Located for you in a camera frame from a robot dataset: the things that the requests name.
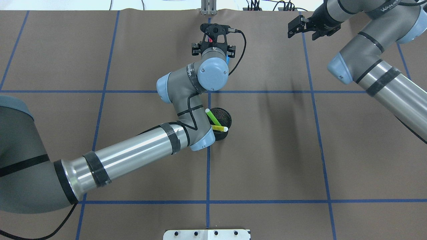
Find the light blue cap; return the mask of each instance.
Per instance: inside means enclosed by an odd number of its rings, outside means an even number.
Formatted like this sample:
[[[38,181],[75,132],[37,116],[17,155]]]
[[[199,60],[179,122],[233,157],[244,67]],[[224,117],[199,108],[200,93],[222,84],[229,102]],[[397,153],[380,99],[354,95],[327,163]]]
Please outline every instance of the light blue cap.
[[[169,95],[167,94],[167,81],[169,80],[170,74],[171,72],[159,78],[156,83],[157,93],[165,103],[172,103],[169,99]]]
[[[204,89],[219,90],[227,83],[228,65],[220,58],[207,59],[200,65],[197,79]]]
[[[344,84],[349,84],[353,80],[341,53],[337,53],[332,61],[329,62],[328,70]]]
[[[398,44],[409,43],[421,35],[425,30],[427,30],[427,12],[421,8],[420,15],[418,16],[414,26],[412,26],[411,30],[409,30],[409,32],[403,38],[397,40],[396,42]]]
[[[21,112],[24,112],[24,113],[28,114],[34,120],[34,117],[29,112],[26,104],[19,98],[7,96],[7,95],[0,95],[0,106],[7,107],[7,108],[13,108],[13,109],[19,110]]]
[[[215,142],[215,134],[212,127],[209,131],[195,144],[190,146],[192,151],[199,151],[203,148],[209,147]]]

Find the metal bracket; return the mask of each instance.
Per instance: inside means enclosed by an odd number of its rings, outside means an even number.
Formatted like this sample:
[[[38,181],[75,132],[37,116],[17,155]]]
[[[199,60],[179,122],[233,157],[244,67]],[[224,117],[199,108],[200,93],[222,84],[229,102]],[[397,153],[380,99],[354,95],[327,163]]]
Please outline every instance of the metal bracket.
[[[163,240],[250,240],[251,230],[248,229],[217,229],[217,230],[168,230]]]
[[[216,0],[202,0],[202,15],[216,15]]]

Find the yellow marker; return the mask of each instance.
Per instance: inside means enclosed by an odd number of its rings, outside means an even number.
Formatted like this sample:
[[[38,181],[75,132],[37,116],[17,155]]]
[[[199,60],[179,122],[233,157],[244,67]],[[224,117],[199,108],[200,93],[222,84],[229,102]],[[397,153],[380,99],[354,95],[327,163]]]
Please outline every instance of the yellow marker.
[[[228,127],[223,127],[223,126],[215,126],[215,125],[211,125],[213,130],[217,130],[217,131],[221,131],[221,132],[227,132],[228,131]]]
[[[214,116],[214,114],[211,112],[210,109],[207,108],[205,112],[215,125],[221,126],[221,124],[218,122],[218,120],[216,119],[216,117]]]

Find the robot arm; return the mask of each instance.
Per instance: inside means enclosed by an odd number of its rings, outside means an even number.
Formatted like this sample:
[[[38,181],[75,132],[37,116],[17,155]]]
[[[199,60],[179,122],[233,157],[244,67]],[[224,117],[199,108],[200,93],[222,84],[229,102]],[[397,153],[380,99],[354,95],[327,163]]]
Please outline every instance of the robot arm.
[[[215,141],[199,94],[219,90],[228,80],[226,55],[235,46],[227,25],[202,24],[203,41],[193,44],[198,62],[161,77],[158,94],[172,103],[178,121],[163,123],[133,138],[88,152],[74,160],[49,161],[25,103],[0,96],[0,209],[15,213],[43,213],[77,203],[91,189],[189,146],[193,151]],[[218,43],[218,36],[224,43]]]
[[[427,29],[426,2],[325,0],[312,17],[300,15],[291,21],[288,37],[307,31],[315,31],[313,40],[330,36],[342,22],[364,11],[372,21],[333,58],[328,70],[345,84],[359,84],[426,142],[427,93],[380,57],[393,43],[410,42]]]

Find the green marker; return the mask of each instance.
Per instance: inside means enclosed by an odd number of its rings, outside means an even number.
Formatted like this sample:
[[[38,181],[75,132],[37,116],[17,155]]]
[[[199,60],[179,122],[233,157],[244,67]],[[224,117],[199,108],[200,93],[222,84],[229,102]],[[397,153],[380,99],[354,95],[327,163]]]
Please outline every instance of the green marker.
[[[214,114],[210,111],[210,109],[206,109],[205,110],[206,114],[208,115],[208,117],[212,120],[212,122],[217,125],[217,126],[221,126],[221,124],[218,122],[218,120],[216,119],[216,117],[214,116]]]

